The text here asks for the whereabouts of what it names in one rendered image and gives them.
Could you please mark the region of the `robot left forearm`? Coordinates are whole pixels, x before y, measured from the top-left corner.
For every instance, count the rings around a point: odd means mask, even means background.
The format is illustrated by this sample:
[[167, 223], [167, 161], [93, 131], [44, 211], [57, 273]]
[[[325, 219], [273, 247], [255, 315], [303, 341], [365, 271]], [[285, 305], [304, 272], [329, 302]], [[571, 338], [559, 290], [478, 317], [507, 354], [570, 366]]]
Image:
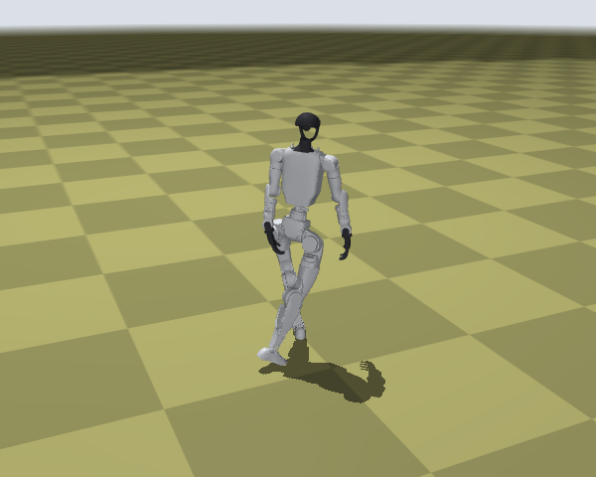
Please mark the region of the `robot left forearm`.
[[263, 212], [264, 221], [262, 223], [262, 227], [264, 228], [265, 222], [270, 222], [271, 227], [273, 228], [273, 226], [274, 226], [273, 220], [275, 217], [275, 207], [277, 204], [277, 200], [275, 198], [269, 197], [269, 184], [267, 184], [265, 187], [264, 203], [265, 203], [264, 212]]

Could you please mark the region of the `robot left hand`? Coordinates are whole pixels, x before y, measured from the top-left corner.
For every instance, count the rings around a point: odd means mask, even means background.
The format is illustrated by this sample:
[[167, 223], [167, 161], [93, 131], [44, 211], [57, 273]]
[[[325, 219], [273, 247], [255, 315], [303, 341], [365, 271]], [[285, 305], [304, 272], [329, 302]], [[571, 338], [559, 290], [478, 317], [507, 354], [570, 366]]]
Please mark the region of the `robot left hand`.
[[267, 234], [267, 239], [268, 239], [272, 249], [274, 250], [274, 252], [278, 253], [278, 254], [284, 254], [285, 251], [281, 251], [277, 247], [277, 245], [280, 246], [280, 243], [278, 243], [274, 238], [274, 235], [273, 235], [274, 228], [271, 227], [270, 222], [265, 222], [264, 228], [265, 228], [264, 232]]

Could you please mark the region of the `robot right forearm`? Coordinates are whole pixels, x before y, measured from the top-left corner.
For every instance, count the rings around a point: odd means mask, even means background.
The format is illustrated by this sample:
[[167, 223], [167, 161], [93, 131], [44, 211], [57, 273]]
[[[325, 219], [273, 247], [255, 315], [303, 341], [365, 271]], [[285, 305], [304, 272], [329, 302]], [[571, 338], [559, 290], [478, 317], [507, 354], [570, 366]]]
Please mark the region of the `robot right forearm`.
[[346, 191], [342, 191], [340, 194], [340, 204], [335, 206], [338, 215], [339, 225], [341, 226], [341, 234], [343, 234], [344, 228], [349, 229], [350, 233], [352, 231], [348, 208], [348, 193]]

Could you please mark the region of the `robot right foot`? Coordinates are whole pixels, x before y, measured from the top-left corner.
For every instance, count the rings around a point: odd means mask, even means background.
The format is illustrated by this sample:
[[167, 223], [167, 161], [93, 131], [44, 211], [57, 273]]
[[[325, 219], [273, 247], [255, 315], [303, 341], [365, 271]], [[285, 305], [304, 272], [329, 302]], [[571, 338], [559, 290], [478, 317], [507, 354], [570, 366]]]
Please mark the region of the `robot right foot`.
[[[287, 360], [284, 359], [277, 351], [277, 355], [270, 353], [271, 348], [262, 348], [256, 355], [258, 358], [264, 361], [275, 363], [276, 365], [284, 366], [287, 364]], [[276, 351], [276, 350], [275, 350]], [[272, 350], [273, 352], [273, 350]]]

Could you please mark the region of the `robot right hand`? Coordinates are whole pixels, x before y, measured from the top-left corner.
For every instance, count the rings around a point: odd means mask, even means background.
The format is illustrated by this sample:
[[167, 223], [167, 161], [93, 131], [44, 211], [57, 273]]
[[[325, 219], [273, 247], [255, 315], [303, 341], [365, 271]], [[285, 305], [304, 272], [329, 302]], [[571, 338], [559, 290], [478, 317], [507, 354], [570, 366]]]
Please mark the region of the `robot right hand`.
[[344, 244], [343, 248], [346, 251], [344, 253], [340, 254], [341, 257], [339, 257], [339, 260], [344, 260], [345, 258], [347, 258], [348, 253], [349, 253], [349, 249], [350, 249], [350, 246], [351, 246], [351, 236], [352, 236], [352, 234], [350, 234], [349, 229], [344, 228], [343, 229], [342, 238], [345, 239], [345, 244]]

